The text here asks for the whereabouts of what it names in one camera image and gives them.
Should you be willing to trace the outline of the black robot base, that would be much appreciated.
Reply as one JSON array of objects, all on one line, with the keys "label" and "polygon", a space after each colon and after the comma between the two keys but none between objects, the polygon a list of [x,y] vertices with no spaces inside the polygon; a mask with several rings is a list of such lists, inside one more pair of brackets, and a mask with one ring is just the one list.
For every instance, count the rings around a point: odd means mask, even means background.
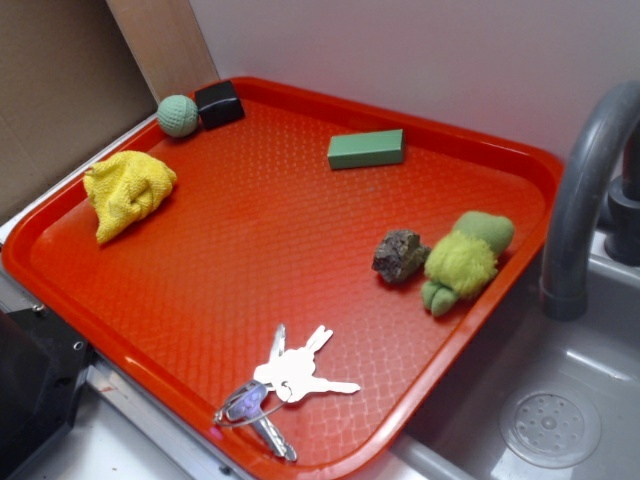
[{"label": "black robot base", "polygon": [[93,349],[53,311],[1,314],[1,477],[13,479],[75,422]]}]

